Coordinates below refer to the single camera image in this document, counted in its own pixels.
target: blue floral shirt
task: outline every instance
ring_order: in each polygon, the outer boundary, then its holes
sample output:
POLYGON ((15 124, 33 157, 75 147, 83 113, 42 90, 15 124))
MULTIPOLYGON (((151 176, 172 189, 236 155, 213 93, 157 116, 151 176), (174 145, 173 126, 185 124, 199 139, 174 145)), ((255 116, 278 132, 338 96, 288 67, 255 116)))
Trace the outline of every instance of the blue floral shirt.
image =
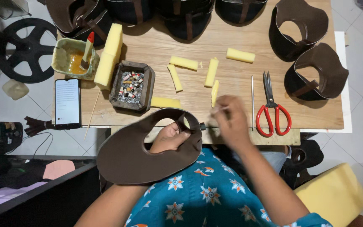
MULTIPOLYGON (((134 206, 126 226, 277 225, 237 173, 210 149, 203 149, 193 165, 150 186, 134 206)), ((311 213, 284 227, 331 225, 311 213)))

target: brush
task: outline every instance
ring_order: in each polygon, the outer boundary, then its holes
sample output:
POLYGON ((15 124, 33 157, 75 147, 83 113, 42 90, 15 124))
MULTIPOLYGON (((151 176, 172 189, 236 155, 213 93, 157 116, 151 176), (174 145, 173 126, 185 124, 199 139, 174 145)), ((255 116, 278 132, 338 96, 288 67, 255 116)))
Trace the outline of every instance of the brush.
POLYGON ((89 68, 88 56, 92 51, 94 40, 95 40, 95 33, 91 32, 88 36, 88 39, 86 40, 85 52, 83 54, 81 64, 79 65, 79 67, 82 70, 87 70, 89 68))

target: yellow sponge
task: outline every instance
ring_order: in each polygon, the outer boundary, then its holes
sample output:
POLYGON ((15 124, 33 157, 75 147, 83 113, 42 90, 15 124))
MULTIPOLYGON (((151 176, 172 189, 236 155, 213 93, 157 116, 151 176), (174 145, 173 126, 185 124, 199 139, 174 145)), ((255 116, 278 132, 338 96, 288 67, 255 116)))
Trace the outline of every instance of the yellow sponge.
POLYGON ((209 61, 207 77, 205 78, 205 83, 204 83, 205 87, 212 88, 212 85, 214 85, 215 74, 217 73, 218 63, 219 60, 217 60, 216 58, 211 59, 209 61))
POLYGON ((226 51, 226 58, 238 61, 245 61, 249 63, 253 63, 255 61, 256 55, 249 52, 243 52, 237 49, 228 48, 226 51))
POLYGON ((212 87, 212 91, 211 91, 212 108, 215 107, 215 103, 217 102, 218 88, 219 88, 219 81, 215 80, 214 86, 212 87))
POLYGON ((169 98, 160 98, 160 97, 152 97, 151 106, 159 108, 165 108, 165 107, 173 107, 179 109, 182 108, 179 99, 169 99, 169 98))
POLYGON ((192 70, 197 70, 199 67, 198 61, 193 61, 190 59, 185 59, 185 58, 176 57, 176 56, 170 57, 169 64, 179 65, 179 66, 186 67, 186 68, 189 68, 192 70))
POLYGON ((346 227, 363 211, 363 187, 348 163, 327 170, 294 190, 310 212, 346 227))
POLYGON ((115 66, 115 57, 111 54, 103 52, 100 55, 100 62, 95 74, 95 84, 101 90, 110 90, 111 79, 115 66))
POLYGON ((178 73, 176 72, 175 65, 167 65, 167 68, 170 71, 170 75, 172 76, 173 83, 175 84, 176 92, 182 91, 183 87, 181 86, 178 73))
POLYGON ((94 82, 101 90, 110 90, 115 65, 118 63, 123 46, 123 26, 112 24, 104 50, 100 56, 94 82))

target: hand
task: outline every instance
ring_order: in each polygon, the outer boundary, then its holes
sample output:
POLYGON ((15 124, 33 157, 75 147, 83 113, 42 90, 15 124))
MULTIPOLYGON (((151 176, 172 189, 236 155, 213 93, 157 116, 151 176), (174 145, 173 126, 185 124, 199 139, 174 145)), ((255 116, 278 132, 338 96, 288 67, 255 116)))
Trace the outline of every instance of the hand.
POLYGON ((211 116, 217 121, 221 136, 228 147, 239 152, 253 146, 249 137, 245 107, 238 97, 219 97, 211 116))
POLYGON ((172 124, 162 128, 152 144, 151 153, 159 153, 166 150, 177 150, 178 147, 190 137, 190 132, 179 132, 178 125, 172 124))

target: spoked wheel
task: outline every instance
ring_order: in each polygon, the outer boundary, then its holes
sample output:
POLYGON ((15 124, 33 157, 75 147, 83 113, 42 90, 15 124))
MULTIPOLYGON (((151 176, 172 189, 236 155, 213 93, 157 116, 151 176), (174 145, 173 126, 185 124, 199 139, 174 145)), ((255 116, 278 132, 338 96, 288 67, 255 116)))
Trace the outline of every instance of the spoked wheel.
POLYGON ((7 59, 7 44, 8 42, 0 38, 0 69, 9 78, 22 83, 39 83, 54 75, 54 70, 50 66, 43 71, 39 64, 39 58, 42 55, 53 54, 54 46, 46 46, 40 44, 45 31, 50 31, 57 39, 57 29, 48 21, 39 18, 26 18, 10 24, 3 30, 3 33, 13 37, 23 43, 21 46, 16 46, 15 52, 7 59), (34 26, 33 30, 26 38, 20 38, 17 32, 26 27, 34 26), (26 61, 32 71, 31 76, 22 75, 15 72, 13 69, 22 61, 26 61))

